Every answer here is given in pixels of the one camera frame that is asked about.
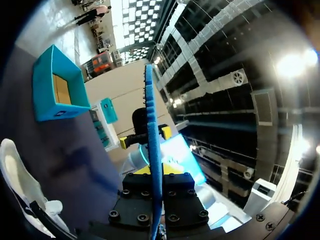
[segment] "monitor screen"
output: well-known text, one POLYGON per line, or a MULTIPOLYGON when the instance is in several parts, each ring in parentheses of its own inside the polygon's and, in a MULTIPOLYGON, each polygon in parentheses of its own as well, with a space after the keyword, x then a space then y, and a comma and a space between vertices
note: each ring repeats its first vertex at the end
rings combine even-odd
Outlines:
POLYGON ((194 155, 181 134, 161 143, 160 148, 164 155, 162 158, 163 163, 167 163, 172 168, 182 171, 183 173, 190 173, 196 185, 206 182, 205 175, 201 171, 194 155))

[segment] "blue foam sponge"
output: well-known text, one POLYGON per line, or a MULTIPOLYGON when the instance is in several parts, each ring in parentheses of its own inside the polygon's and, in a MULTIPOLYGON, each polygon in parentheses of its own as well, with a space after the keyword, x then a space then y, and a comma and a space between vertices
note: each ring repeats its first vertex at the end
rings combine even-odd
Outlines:
POLYGON ((153 67, 151 64, 145 66, 145 108, 148 129, 148 154, 153 189, 153 217, 152 217, 152 239, 157 235, 162 212, 162 166, 161 150, 159 142, 159 130, 156 111, 156 97, 152 80, 153 67))

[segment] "black cable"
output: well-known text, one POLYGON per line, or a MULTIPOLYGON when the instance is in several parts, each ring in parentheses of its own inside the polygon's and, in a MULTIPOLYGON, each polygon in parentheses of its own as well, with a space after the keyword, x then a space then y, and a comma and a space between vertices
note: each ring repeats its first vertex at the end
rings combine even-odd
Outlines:
POLYGON ((290 197, 289 200, 285 201, 283 204, 284 205, 288 205, 288 203, 292 202, 293 200, 297 199, 298 197, 300 197, 301 195, 304 195, 305 193, 307 193, 308 191, 302 191, 302 192, 299 192, 298 194, 290 197))

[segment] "gray floor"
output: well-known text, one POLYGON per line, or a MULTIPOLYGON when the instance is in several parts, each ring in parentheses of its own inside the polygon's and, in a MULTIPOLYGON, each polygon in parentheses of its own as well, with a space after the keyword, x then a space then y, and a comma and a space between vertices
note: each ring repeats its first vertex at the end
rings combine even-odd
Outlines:
POLYGON ((73 19, 83 14, 71 0, 47 0, 35 12, 16 41, 16 45, 34 57, 39 57, 55 44, 77 65, 95 56, 95 39, 89 25, 75 25, 73 19))
POLYGON ((86 229, 90 220, 107 223, 121 185, 89 113, 35 121, 32 74, 37 57, 52 43, 78 64, 95 54, 88 26, 61 31, 80 13, 69 0, 45 3, 17 40, 0 86, 0 140, 12 139, 45 196, 62 201, 60 216, 71 230, 86 229))

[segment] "screw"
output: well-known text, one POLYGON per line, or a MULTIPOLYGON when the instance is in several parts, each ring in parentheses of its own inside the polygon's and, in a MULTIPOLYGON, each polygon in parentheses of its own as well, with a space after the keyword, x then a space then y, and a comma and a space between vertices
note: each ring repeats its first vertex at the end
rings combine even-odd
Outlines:
POLYGON ((120 217, 119 212, 117 212, 116 210, 111 210, 109 212, 109 217, 113 220, 118 219, 120 217))
POLYGON ((177 195, 177 194, 176 194, 175 191, 170 191, 170 192, 168 192, 168 195, 169 195, 170 197, 174 197, 174 196, 177 195))
POLYGON ((174 214, 171 214, 169 217, 168 217, 168 220, 170 221, 170 222, 177 222, 177 221, 179 221, 179 217, 177 216, 177 215, 174 215, 174 214))
POLYGON ((262 213, 258 213, 257 215, 255 215, 255 219, 258 222, 263 222, 266 218, 265 218, 265 215, 263 215, 262 213))
POLYGON ((129 193, 130 193, 130 191, 127 190, 127 189, 125 189, 125 190, 122 191, 122 194, 123 194, 123 195, 128 195, 129 193))
POLYGON ((150 195, 150 193, 148 191, 142 191, 141 195, 144 197, 148 197, 150 195))
POLYGON ((209 213, 208 213, 207 210, 202 210, 202 211, 199 212, 199 216, 201 218, 206 218, 206 217, 208 217, 208 215, 209 215, 209 213))
POLYGON ((189 195, 192 195, 192 196, 196 194, 196 191, 194 189, 189 189, 187 192, 189 195))
POLYGON ((149 216, 148 215, 145 215, 145 214, 140 214, 138 217, 137 217, 138 221, 141 222, 141 223, 145 223, 145 222, 148 222, 149 221, 149 216))
POLYGON ((266 225, 265 225, 265 229, 267 229, 268 231, 272 231, 273 229, 276 228, 276 225, 274 222, 268 222, 266 225))

